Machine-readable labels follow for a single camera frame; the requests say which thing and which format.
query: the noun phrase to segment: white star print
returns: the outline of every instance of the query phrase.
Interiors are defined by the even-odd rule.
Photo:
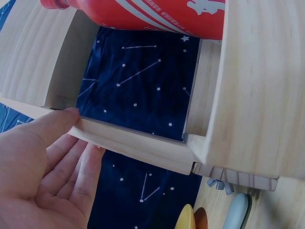
[[[183,36],[183,37],[181,38],[181,40],[183,40],[183,42],[186,42],[186,41],[189,41],[189,38],[190,38],[190,37]]]

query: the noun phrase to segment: dark blue cloth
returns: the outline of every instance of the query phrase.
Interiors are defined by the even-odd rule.
[[[199,44],[182,37],[101,28],[77,102],[81,114],[182,140]],[[29,121],[0,106],[0,132]],[[200,182],[106,152],[88,228],[173,229],[183,206],[194,205]]]

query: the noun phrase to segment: white graphic on bottle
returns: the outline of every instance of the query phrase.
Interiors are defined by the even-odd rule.
[[[140,11],[138,11],[135,7],[133,7],[131,4],[129,4],[126,0],[115,0],[117,3],[119,3],[124,9],[126,9],[129,13],[133,14],[134,16],[136,16],[137,18],[141,19],[142,21],[156,27],[159,28],[161,30],[165,30],[165,31],[170,31],[170,32],[175,32],[175,30],[166,28],[162,25],[160,25],[159,23],[151,20],[149,17],[145,16],[143,13],[141,13]]]
[[[187,6],[201,15],[202,13],[215,14],[218,10],[224,10],[225,4],[209,0],[191,0],[187,2]]]
[[[141,10],[143,10],[145,13],[147,13],[149,16],[153,17],[155,20],[157,20],[159,23],[167,26],[168,28],[171,28],[172,30],[175,30],[176,32],[187,34],[186,32],[178,29],[176,26],[169,23],[167,20],[165,20],[163,17],[161,17],[158,13],[156,13],[154,10],[152,10],[148,5],[146,5],[141,0],[132,0],[134,4],[136,4]]]

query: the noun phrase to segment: wooden drawer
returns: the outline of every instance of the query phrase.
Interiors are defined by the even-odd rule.
[[[0,102],[38,118],[76,104],[98,26],[81,11],[30,2],[16,2],[0,34],[13,41],[0,43],[8,57]],[[278,176],[303,178],[304,8],[302,0],[227,0],[222,45],[201,42],[184,143],[85,117],[69,133],[183,174],[267,190]]]

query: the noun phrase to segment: red bottle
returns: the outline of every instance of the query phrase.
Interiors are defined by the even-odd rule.
[[[121,30],[179,32],[221,40],[225,0],[41,0],[47,9],[83,10],[97,24]]]

